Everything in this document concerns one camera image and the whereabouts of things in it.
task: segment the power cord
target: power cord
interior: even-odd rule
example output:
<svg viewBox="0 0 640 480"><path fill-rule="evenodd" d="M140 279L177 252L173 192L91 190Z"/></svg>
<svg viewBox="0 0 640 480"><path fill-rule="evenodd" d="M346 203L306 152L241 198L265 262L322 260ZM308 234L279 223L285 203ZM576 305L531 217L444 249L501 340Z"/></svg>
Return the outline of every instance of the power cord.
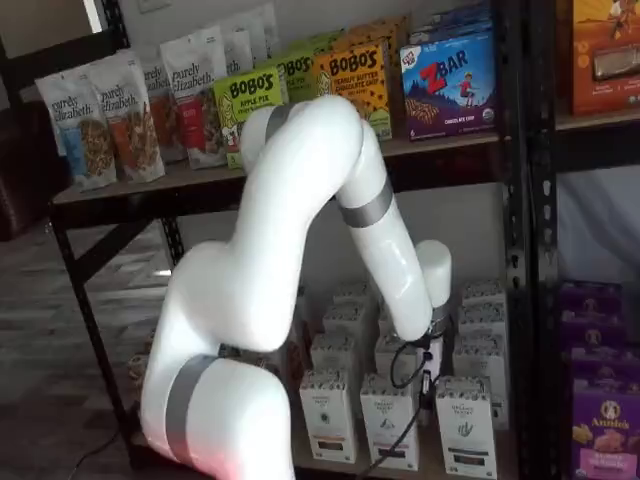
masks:
<svg viewBox="0 0 640 480"><path fill-rule="evenodd" d="M67 480L73 480L74 475L78 472L78 469L80 468L80 466L82 466L84 461L87 458L97 455L103 452L104 450L106 450L107 448L109 448L116 441L116 439L118 438L118 435L120 435L120 430L116 430L116 433L114 433L113 436L111 436L109 440L104 442L102 445L94 448L93 450L90 450L89 452L85 453L82 457L80 457L80 460L77 461L77 463L73 467L73 470L71 470L71 473L69 474L69 477L67 478Z"/></svg>

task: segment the snack bag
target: snack bag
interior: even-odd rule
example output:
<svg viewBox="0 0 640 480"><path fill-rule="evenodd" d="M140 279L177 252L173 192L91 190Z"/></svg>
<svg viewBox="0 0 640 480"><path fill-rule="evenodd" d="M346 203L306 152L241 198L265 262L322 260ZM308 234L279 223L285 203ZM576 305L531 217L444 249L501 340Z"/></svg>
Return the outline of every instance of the snack bag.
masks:
<svg viewBox="0 0 640 480"><path fill-rule="evenodd" d="M36 80L60 130L71 173L81 190L116 181L107 122L89 83L87 68L83 65Z"/></svg>
<svg viewBox="0 0 640 480"><path fill-rule="evenodd" d="M198 30L160 46L171 88L178 103L182 143L191 168L226 164L211 86L227 76L220 27Z"/></svg>
<svg viewBox="0 0 640 480"><path fill-rule="evenodd" d="M137 49L149 94L149 106L160 156L165 164L187 158L187 151L180 141L178 105L176 104L167 71L157 46Z"/></svg>
<svg viewBox="0 0 640 480"><path fill-rule="evenodd" d="M142 183L163 176L147 85L135 53L124 50L96 62L89 68L89 80L127 180Z"/></svg>
<svg viewBox="0 0 640 480"><path fill-rule="evenodd" d="M227 73L237 75L253 69L251 37L247 30L226 32L222 35L224 55L227 60Z"/></svg>

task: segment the floor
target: floor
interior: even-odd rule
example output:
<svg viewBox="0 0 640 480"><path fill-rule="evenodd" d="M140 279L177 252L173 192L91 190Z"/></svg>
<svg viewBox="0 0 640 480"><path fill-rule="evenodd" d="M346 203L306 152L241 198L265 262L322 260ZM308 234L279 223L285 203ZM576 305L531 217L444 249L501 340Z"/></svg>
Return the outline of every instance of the floor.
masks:
<svg viewBox="0 0 640 480"><path fill-rule="evenodd" d="M108 229L71 232L76 255ZM126 362L157 321L169 279L152 225L88 284L123 396ZM0 243L0 480L66 480L85 452L116 430L102 377L53 234L44 225ZM201 479L130 470L120 440L87 460L76 480Z"/></svg>

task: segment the bobo's logo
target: bobo's logo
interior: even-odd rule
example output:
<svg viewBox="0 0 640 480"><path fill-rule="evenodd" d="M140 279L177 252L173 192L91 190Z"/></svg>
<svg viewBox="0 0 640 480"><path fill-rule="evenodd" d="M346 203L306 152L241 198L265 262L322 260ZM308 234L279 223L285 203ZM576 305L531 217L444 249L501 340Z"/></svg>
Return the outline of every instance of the bobo's logo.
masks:
<svg viewBox="0 0 640 480"><path fill-rule="evenodd" d="M273 74L265 73L257 78L251 78L249 80L240 80L239 82L233 82L229 90L231 91L232 98L238 98L240 94L248 93L249 95L255 95L258 90L269 91L273 88Z"/></svg>

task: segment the white robotic arm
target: white robotic arm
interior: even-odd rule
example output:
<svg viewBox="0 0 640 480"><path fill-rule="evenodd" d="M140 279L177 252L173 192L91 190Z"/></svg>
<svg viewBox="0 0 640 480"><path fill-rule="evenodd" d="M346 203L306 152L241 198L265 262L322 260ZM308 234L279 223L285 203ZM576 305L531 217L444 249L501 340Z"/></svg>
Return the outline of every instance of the white robotic arm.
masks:
<svg viewBox="0 0 640 480"><path fill-rule="evenodd" d="M348 101L262 109L241 143L249 175L235 233L229 243L194 247L176 267L141 421L153 448L218 479L290 479L284 388L265 370L217 358L220 344L282 345L309 226L334 194L401 338L420 338L448 300L451 257L438 242L416 253L375 134Z"/></svg>

